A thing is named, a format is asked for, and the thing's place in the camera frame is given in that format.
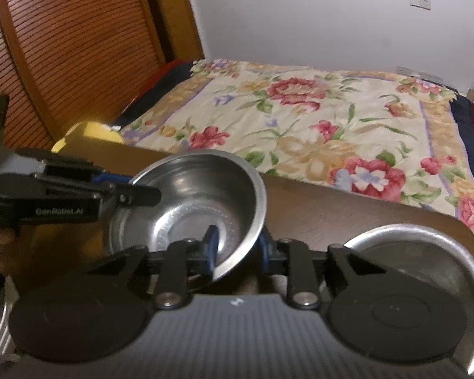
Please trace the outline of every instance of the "human hand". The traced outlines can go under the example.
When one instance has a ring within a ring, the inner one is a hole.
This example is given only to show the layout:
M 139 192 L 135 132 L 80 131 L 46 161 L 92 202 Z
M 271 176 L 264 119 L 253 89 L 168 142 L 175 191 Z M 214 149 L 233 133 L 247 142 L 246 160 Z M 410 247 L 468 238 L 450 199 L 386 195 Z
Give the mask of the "human hand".
M 19 236 L 12 229 L 0 228 L 0 273 L 16 275 L 28 261 L 28 249 L 34 234 L 33 226 L 21 228 Z

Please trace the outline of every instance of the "silver bowl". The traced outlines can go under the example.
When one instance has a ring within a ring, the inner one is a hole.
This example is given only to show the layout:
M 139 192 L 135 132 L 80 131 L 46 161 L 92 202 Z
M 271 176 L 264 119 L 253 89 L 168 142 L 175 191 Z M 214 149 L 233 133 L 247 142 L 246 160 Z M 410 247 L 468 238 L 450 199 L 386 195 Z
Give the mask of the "silver bowl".
M 231 153 L 197 150 L 172 155 L 131 182 L 159 188 L 162 198 L 155 207 L 117 209 L 107 235 L 110 253 L 133 245 L 165 250 L 177 240 L 202 239 L 208 226 L 216 225 L 217 280 L 251 250 L 265 222 L 265 184 L 251 164 Z
M 474 373 L 474 258 L 467 249 L 435 229 L 413 224 L 375 228 L 344 245 L 458 298 L 467 322 L 453 358 Z

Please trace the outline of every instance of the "bed sheet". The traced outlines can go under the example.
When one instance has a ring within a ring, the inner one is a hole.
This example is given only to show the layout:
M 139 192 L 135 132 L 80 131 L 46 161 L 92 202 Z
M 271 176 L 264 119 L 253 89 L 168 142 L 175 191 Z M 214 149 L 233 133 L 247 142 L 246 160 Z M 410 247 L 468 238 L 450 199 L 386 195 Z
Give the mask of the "bed sheet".
M 456 94 L 384 72 L 202 60 L 121 131 L 132 145 L 219 148 L 257 170 L 455 216 L 474 232 Z

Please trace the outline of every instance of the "metal bolt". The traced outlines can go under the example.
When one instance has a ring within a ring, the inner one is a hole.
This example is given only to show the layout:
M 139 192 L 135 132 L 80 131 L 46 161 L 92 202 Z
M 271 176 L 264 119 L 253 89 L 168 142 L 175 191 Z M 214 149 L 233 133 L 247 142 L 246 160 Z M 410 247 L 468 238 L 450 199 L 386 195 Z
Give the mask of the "metal bolt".
M 162 308 L 171 308 L 181 302 L 181 296 L 174 292 L 162 292 L 156 296 L 155 302 Z
M 293 295 L 293 301 L 300 306 L 311 306 L 318 302 L 318 296 L 312 292 L 297 292 Z

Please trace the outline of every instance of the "brown table top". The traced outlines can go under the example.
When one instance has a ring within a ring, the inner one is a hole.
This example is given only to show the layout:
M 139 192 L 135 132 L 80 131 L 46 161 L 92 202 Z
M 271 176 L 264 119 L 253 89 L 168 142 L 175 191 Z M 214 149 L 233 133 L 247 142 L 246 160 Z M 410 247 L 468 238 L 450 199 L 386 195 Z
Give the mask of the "brown table top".
M 122 175 L 135 175 L 166 155 L 88 138 L 71 139 L 61 153 L 92 160 L 96 165 Z M 343 244 L 378 226 L 414 223 L 430 226 L 455 238 L 474 256 L 473 233 L 448 215 L 286 178 L 269 175 L 263 178 L 268 197 L 266 225 L 275 238 L 299 239 L 312 249 L 325 250 L 329 244 Z M 32 249 L 31 261 L 35 266 L 15 278 L 19 288 L 38 285 L 79 263 L 103 255 L 98 225 L 41 228 Z M 241 292 L 243 285 L 249 285 L 252 275 L 246 268 L 244 264 L 233 275 L 225 277 L 227 293 L 231 293 L 229 285 L 233 292 Z

